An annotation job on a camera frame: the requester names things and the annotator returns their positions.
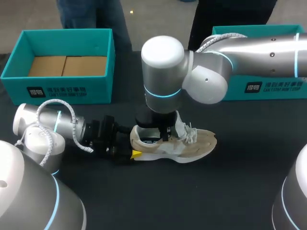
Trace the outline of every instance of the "shoe tongue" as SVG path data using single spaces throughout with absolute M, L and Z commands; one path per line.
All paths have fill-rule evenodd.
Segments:
M 176 114 L 177 116 L 176 116 L 176 122 L 175 122 L 175 131 L 177 132 L 177 136 L 179 138 L 182 138 L 187 134 L 187 132 L 184 128 L 185 124 L 182 122 L 179 112 L 176 111 Z

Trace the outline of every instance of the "beige sneaker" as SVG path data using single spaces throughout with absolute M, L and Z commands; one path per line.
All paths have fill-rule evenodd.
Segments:
M 171 129 L 172 135 L 168 141 L 162 141 L 159 129 L 135 126 L 130 134 L 131 146 L 142 152 L 135 160 L 169 158 L 178 163 L 188 163 L 208 155 L 216 146 L 213 132 L 187 126 L 181 121 L 178 111 L 176 124 Z

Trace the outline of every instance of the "yellow tag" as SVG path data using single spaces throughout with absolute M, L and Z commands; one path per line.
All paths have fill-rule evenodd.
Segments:
M 136 150 L 132 150 L 132 155 L 130 157 L 130 159 L 136 158 L 136 157 L 140 157 L 142 155 L 142 152 L 136 151 Z

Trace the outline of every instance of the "cardboard box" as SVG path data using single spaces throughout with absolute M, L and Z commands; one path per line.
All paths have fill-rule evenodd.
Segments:
M 1 75 L 15 105 L 58 98 L 111 102 L 115 64 L 111 29 L 22 31 Z
M 243 25 L 215 26 L 213 35 L 239 33 L 248 37 L 295 35 L 303 33 L 300 25 Z M 302 78 L 264 78 L 259 76 L 232 76 L 224 101 L 302 99 L 307 98 L 307 83 Z

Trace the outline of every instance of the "black pants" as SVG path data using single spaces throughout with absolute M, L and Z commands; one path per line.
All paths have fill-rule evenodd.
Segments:
M 214 26 L 266 24 L 273 7 L 255 10 L 233 10 L 217 4 L 198 3 L 189 40 L 189 50 L 197 50 L 212 34 Z

